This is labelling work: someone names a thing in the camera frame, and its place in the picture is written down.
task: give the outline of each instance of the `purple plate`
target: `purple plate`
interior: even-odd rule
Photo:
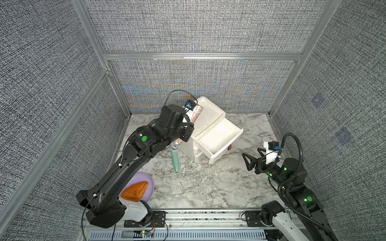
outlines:
[[[133,176],[133,178],[130,180],[130,182],[128,182],[126,184],[125,188],[123,188],[123,190],[120,192],[119,196],[122,195],[123,191],[126,188],[130,187],[131,185],[137,184],[139,182],[148,182],[149,183],[149,185],[146,189],[146,192],[141,199],[142,201],[148,202],[154,193],[154,181],[153,181],[153,178],[151,178],[151,176],[149,176],[148,174],[146,174],[144,172],[137,172]]]

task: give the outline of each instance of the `aluminum frame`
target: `aluminum frame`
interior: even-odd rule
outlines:
[[[319,18],[319,21],[317,22],[313,32],[307,40],[307,43],[303,49],[303,57],[300,61],[295,63],[287,80],[284,82],[283,86],[280,88],[278,95],[273,101],[271,110],[269,111],[269,115],[271,117],[276,114],[278,108],[280,107],[280,104],[283,102],[292,84],[295,82],[296,77],[300,73],[312,50],[314,49],[316,43],[323,34],[324,29],[327,27],[327,24],[331,20],[332,16],[334,15],[336,9],[339,7],[341,2],[342,0],[329,0],[329,2],[327,3],[326,8],[324,9],[322,15]]]
[[[94,83],[90,86],[84,97],[68,116],[67,120],[63,123],[51,142],[40,154],[39,158],[31,167],[30,171],[26,174],[12,195],[0,209],[0,239],[3,237],[9,225],[20,211],[24,202],[27,200],[36,184],[39,182],[40,178],[43,176],[46,169],[52,162],[53,158],[56,156],[63,143],[66,141],[74,126],[82,117],[82,114],[105,81],[107,74],[107,69],[104,69],[100,73],[96,81],[94,81]]]
[[[183,229],[278,229],[277,227],[248,227],[247,222],[241,220],[241,214],[245,211],[260,211],[260,208],[216,208],[216,209],[153,209],[153,211],[165,211],[166,223],[169,230]],[[293,223],[299,229],[306,229],[302,221],[290,209],[285,209],[291,214]],[[91,230],[113,230],[114,227],[103,229],[90,225],[86,218],[83,219],[85,235],[88,237]],[[124,221],[116,224],[115,230],[142,230],[143,228],[125,228]],[[79,231],[77,241],[82,241],[82,233]]]
[[[290,53],[153,53],[153,52],[110,52],[104,53],[105,60],[113,59],[152,59],[152,60],[295,60],[299,61],[302,54]]]
[[[87,8],[83,0],[71,0],[75,10],[77,11],[79,18],[83,24],[83,27],[88,35],[88,38],[91,41],[91,44],[93,45],[95,49],[95,53],[103,66],[104,69],[108,69],[110,72],[110,75],[108,76],[108,80],[110,82],[110,85],[115,93],[115,96],[117,97],[117,100],[119,104],[122,107],[123,112],[127,117],[130,117],[131,111],[130,107],[126,101],[125,95],[123,94],[123,91],[120,87],[120,84],[117,80],[117,77],[114,74],[114,71],[111,67],[111,65],[103,58],[103,46],[100,42],[100,39],[98,37],[98,34],[95,30],[95,27],[91,21],[90,15],[87,12]]]

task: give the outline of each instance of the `white robot part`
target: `white robot part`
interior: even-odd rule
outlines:
[[[147,209],[143,203],[128,201],[121,197],[119,201],[126,206],[125,214],[121,220],[134,220],[139,222],[146,216]]]
[[[310,241],[285,212],[279,212],[272,217],[272,223],[284,234],[288,241]]]
[[[268,149],[268,142],[264,142],[263,147],[265,148],[266,153],[272,152],[272,150]],[[268,165],[271,162],[274,162],[276,157],[277,157],[277,155],[278,155],[277,152],[273,152],[273,153],[270,153],[270,154],[266,155],[266,164]]]

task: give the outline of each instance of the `white drawer unit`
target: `white drawer unit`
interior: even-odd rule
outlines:
[[[228,152],[228,147],[243,132],[225,119],[225,112],[206,97],[198,98],[203,107],[195,121],[195,129],[188,142],[181,144],[180,150],[191,160],[198,161],[204,155],[213,164]]]

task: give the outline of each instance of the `open drawer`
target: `open drawer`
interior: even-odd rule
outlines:
[[[197,141],[198,149],[209,158],[209,164],[213,164],[228,152],[228,146],[232,144],[243,131],[243,129],[240,129],[224,118]]]

